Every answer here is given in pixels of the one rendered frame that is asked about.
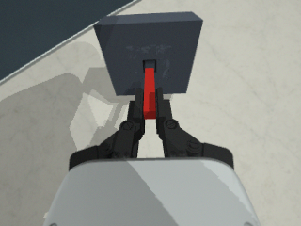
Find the dark red peg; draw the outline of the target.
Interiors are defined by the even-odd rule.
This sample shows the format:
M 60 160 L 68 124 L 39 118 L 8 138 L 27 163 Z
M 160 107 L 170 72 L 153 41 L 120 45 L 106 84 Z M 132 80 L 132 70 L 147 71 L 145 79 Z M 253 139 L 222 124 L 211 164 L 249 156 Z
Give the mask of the dark red peg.
M 156 119 L 154 68 L 145 68 L 144 120 Z

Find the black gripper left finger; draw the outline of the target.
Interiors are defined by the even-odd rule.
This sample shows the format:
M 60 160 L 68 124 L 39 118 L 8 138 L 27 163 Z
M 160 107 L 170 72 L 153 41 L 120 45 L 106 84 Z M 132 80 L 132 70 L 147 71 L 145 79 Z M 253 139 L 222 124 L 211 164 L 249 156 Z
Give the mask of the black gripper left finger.
M 144 90 L 136 89 L 135 100 L 130 101 L 127 120 L 116 133 L 95 145 L 73 153 L 69 171 L 76 165 L 94 159 L 137 158 L 139 140 L 145 135 Z

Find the dark grey sloped panel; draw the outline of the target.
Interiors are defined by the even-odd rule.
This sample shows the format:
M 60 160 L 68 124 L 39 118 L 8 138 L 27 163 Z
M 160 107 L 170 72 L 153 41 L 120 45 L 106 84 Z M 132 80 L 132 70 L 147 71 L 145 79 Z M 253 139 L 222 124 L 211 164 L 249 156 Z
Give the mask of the dark grey sloped panel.
M 194 12 L 104 16 L 93 25 L 117 96 L 144 89 L 145 68 L 155 88 L 186 93 L 203 20 Z

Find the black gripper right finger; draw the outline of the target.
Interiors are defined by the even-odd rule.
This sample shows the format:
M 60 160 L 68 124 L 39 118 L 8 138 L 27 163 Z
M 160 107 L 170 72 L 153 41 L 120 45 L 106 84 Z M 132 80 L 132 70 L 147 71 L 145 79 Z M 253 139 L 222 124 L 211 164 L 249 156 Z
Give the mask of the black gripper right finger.
M 163 142 L 165 157 L 210 157 L 234 169 L 233 155 L 229 149 L 202 143 L 180 127 L 172 118 L 170 101 L 164 100 L 162 88 L 155 89 L 155 105 L 156 134 Z

